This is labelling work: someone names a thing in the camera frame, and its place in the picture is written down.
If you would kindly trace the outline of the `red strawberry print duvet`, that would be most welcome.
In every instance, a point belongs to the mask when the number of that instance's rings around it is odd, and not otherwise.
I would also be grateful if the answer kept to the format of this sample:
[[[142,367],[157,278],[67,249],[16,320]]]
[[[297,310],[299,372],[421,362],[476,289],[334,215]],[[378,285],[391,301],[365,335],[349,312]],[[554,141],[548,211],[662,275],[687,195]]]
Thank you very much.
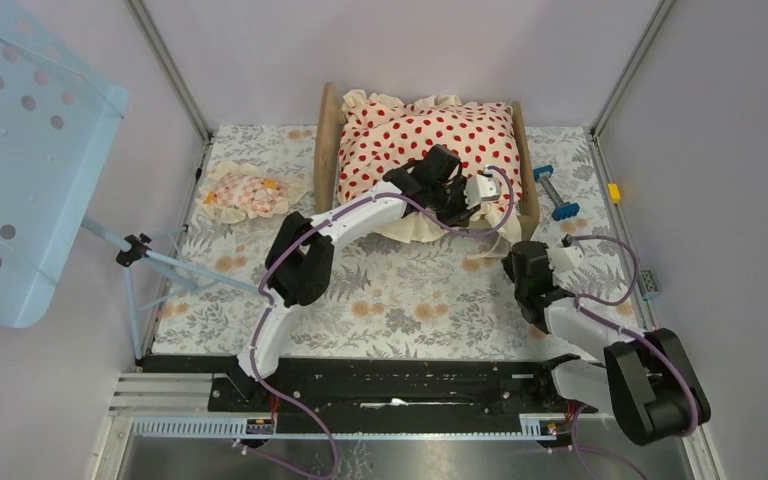
[[[531,238],[536,224],[524,219],[528,188],[522,178],[529,156],[516,141],[522,114],[513,106],[464,102],[455,95],[405,103],[356,89],[344,95],[341,112],[336,185],[326,194],[328,205],[360,196],[388,171],[421,160],[433,146],[441,145],[460,159],[464,176],[498,167],[512,181],[511,189],[483,204],[470,220],[497,227],[509,244]]]

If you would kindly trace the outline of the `wooden pet bed frame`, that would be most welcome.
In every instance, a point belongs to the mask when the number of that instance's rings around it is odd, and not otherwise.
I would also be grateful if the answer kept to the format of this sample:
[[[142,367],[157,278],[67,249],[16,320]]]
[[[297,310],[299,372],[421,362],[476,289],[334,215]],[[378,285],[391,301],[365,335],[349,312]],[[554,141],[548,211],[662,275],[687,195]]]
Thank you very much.
[[[326,83],[322,101],[320,106],[320,113],[318,119],[318,131],[316,134],[315,148],[314,148],[314,205],[315,210],[318,213],[324,212],[332,207],[326,203],[327,192],[331,191],[336,185],[335,173],[336,173],[336,151],[340,142],[340,134],[342,132],[342,112],[341,105],[344,95],[339,95],[337,86],[333,82]],[[520,111],[521,126],[517,131],[516,141],[519,146],[525,149],[528,154],[528,159],[524,160],[525,167],[522,175],[528,188],[528,195],[526,198],[528,206],[528,214],[525,216],[526,221],[534,221],[536,229],[539,224],[540,207],[537,201],[536,185],[531,178],[532,161],[528,147],[528,142],[525,135],[525,122],[523,115],[523,108],[520,102],[513,101],[505,103],[513,106],[516,110]],[[490,226],[484,222],[472,222],[472,227],[475,228],[489,228]]]

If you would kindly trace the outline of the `checkered ruffled pillow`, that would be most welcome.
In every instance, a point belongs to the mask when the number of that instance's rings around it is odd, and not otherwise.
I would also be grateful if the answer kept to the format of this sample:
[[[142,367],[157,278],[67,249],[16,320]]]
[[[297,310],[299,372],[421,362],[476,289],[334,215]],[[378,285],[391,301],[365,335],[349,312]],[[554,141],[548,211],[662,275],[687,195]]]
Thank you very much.
[[[303,180],[276,177],[252,164],[222,161],[198,189],[195,211],[222,224],[287,214],[307,193]]]

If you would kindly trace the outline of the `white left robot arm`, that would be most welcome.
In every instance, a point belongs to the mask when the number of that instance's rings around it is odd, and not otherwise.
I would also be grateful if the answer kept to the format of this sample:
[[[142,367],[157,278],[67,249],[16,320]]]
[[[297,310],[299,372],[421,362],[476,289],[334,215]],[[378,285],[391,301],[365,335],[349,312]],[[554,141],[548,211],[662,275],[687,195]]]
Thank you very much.
[[[485,233],[470,226],[482,205],[500,198],[508,203],[495,226]],[[266,308],[237,356],[245,374],[235,380],[232,398],[248,411],[267,404],[271,387],[265,378],[277,370],[302,308],[327,291],[334,257],[344,247],[412,213],[456,235],[481,238],[501,230],[517,198],[515,183],[503,168],[489,166],[468,176],[452,151],[435,145],[423,159],[389,170],[367,192],[339,207],[312,217],[287,215],[265,259],[257,291]]]

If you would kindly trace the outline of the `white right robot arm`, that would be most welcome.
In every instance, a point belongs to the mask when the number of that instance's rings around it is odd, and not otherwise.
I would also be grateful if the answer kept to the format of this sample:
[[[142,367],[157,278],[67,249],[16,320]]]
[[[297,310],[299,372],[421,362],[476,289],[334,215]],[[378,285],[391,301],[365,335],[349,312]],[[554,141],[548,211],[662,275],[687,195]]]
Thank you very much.
[[[557,274],[582,260],[572,240],[562,248],[517,242],[502,260],[524,319],[591,357],[556,360],[549,375],[533,386],[537,405],[557,412],[571,400],[581,402],[613,416],[639,446],[687,435],[707,423],[710,403],[675,332],[622,326],[587,309],[580,296],[557,284]]]

